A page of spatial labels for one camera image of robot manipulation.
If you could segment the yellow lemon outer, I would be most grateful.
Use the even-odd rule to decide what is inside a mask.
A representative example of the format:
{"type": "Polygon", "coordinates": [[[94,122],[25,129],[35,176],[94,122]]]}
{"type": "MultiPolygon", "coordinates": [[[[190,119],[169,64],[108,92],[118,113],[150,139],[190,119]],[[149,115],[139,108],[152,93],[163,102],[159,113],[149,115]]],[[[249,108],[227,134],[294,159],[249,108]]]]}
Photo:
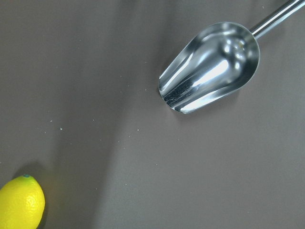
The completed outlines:
{"type": "Polygon", "coordinates": [[[45,196],[36,179],[19,176],[0,189],[0,227],[36,229],[45,209],[45,196]]]}

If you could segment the steel ice scoop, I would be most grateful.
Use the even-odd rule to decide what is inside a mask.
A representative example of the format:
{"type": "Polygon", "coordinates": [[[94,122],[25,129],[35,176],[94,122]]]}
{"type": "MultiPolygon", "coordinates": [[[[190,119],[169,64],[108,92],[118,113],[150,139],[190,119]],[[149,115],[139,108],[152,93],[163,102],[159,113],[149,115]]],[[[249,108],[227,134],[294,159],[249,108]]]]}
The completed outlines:
{"type": "Polygon", "coordinates": [[[189,114],[246,85],[260,62],[257,40],[304,7],[290,0],[248,29],[219,22],[197,34],[159,77],[159,93],[173,110],[189,114]]]}

